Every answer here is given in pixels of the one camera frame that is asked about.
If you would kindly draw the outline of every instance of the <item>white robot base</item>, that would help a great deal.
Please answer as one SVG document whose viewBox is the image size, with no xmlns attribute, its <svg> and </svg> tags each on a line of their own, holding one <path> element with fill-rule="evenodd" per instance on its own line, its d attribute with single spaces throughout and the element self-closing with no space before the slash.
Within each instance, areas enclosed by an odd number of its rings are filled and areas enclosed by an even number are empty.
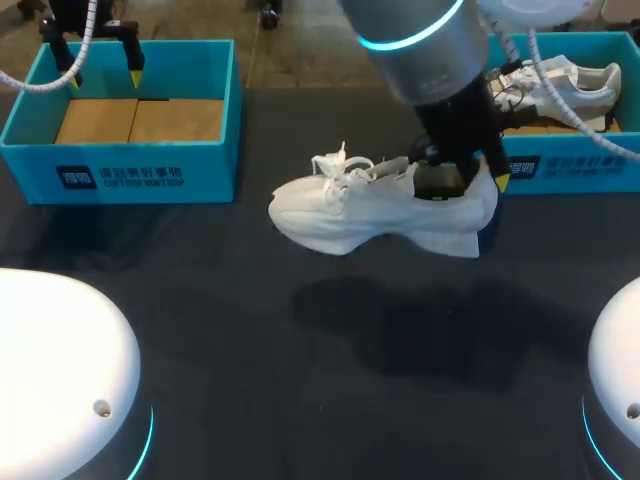
<svg viewBox="0 0 640 480">
<path fill-rule="evenodd" d="M 0 269 L 0 479 L 142 480 L 153 409 L 122 312 L 96 289 Z"/>
<path fill-rule="evenodd" d="M 582 400 L 582 458 L 589 480 L 640 478 L 640 279 L 600 314 L 589 344 Z"/>
</svg>

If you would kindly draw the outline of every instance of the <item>floor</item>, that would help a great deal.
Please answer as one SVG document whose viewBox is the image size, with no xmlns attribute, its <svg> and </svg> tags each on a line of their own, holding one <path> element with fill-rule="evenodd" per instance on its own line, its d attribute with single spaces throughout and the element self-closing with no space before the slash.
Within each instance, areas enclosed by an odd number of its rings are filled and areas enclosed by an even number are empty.
<svg viewBox="0 0 640 480">
<path fill-rule="evenodd" d="M 243 82 L 254 88 L 374 86 L 381 81 L 336 0 L 285 0 L 280 28 L 259 26 L 258 0 L 116 0 L 116 18 L 140 38 L 233 38 Z M 0 65 L 23 79 L 41 45 L 36 22 L 0 12 Z"/>
</svg>

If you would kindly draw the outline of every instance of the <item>white sneaker in box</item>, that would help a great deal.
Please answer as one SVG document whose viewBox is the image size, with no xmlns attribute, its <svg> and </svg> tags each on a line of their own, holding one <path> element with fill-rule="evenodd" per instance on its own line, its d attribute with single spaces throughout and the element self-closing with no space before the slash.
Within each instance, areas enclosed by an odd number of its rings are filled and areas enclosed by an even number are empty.
<svg viewBox="0 0 640 480">
<path fill-rule="evenodd" d="M 584 68 L 559 55 L 542 62 L 549 80 L 563 100 L 592 129 L 606 129 L 605 115 L 622 91 L 622 70 L 616 63 L 604 69 Z M 535 105 L 538 115 L 567 123 L 561 110 L 544 89 L 531 61 L 524 67 L 491 82 L 496 103 L 504 110 Z"/>
</svg>

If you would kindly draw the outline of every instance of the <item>white cable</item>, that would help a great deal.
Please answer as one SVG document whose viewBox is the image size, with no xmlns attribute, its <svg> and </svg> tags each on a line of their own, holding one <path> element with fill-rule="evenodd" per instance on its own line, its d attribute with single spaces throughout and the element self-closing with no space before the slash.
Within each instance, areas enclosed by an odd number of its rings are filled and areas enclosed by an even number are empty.
<svg viewBox="0 0 640 480">
<path fill-rule="evenodd" d="M 59 88 L 64 87 L 68 84 L 80 71 L 82 64 L 84 63 L 85 58 L 87 57 L 87 52 L 89 51 L 89 44 L 91 43 L 91 39 L 93 38 L 93 28 L 96 24 L 96 10 L 98 9 L 98 0 L 89 0 L 89 7 L 87 10 L 87 22 L 84 27 L 84 36 L 82 37 L 82 45 L 80 46 L 80 52 L 78 53 L 78 57 L 69 68 L 69 71 L 66 72 L 59 79 L 46 83 L 44 85 L 30 85 L 16 80 L 15 78 L 10 77 L 2 70 L 0 70 L 0 82 L 6 85 L 9 85 L 12 88 L 16 88 L 18 90 L 24 90 L 26 92 L 34 92 L 34 93 L 44 93 L 50 92 L 52 90 L 57 90 Z"/>
<path fill-rule="evenodd" d="M 558 93 L 558 90 L 556 90 L 556 87 L 554 87 L 549 80 L 549 77 L 547 77 L 547 72 L 542 65 L 542 58 L 540 57 L 540 50 L 538 49 L 538 37 L 536 36 L 535 29 L 528 29 L 527 36 L 529 37 L 529 53 L 531 54 L 531 61 L 533 62 L 533 66 L 536 69 L 538 77 L 540 77 L 542 86 L 547 91 L 549 97 L 551 97 L 553 103 L 556 104 L 556 106 L 563 113 L 564 117 L 568 120 L 569 124 L 573 125 L 582 133 L 584 133 L 587 137 L 593 140 L 596 145 L 609 150 L 611 153 L 620 157 L 626 157 L 631 160 L 640 161 L 640 154 L 632 152 L 631 150 L 627 150 L 620 145 L 616 145 L 615 143 L 612 143 L 604 138 L 602 135 L 596 133 L 594 130 L 585 125 L 582 119 L 578 115 L 576 115 L 576 113 L 571 109 L 569 105 L 566 104 L 566 102 Z"/>
<path fill-rule="evenodd" d="M 507 32 L 506 28 L 504 28 L 502 23 L 500 23 L 500 20 L 495 18 L 495 16 L 491 12 L 485 10 L 484 8 L 480 8 L 480 11 L 482 12 L 482 15 L 484 15 L 484 18 L 487 20 L 487 23 L 491 27 L 493 33 L 496 34 L 496 40 L 498 40 L 500 48 L 504 52 L 504 56 L 507 57 L 509 63 L 514 63 L 520 60 L 520 51 L 518 50 L 518 47 L 516 47 L 516 44 L 513 42 L 513 39 L 511 38 L 511 35 L 509 35 L 509 32 Z"/>
</svg>

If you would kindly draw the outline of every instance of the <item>shoe sole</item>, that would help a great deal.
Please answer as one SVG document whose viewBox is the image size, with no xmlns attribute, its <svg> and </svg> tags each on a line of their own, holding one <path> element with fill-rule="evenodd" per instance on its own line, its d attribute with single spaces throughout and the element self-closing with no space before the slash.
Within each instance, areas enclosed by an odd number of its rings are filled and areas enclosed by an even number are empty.
<svg viewBox="0 0 640 480">
<path fill-rule="evenodd" d="M 334 256 L 347 255 L 372 238 L 388 233 L 381 232 L 375 235 L 363 235 L 340 240 L 324 240 L 298 235 L 279 228 L 278 231 L 292 242 L 309 250 Z M 411 232 L 394 234 L 408 238 L 419 248 L 428 252 L 462 258 L 478 258 L 480 256 L 478 233 Z"/>
</svg>

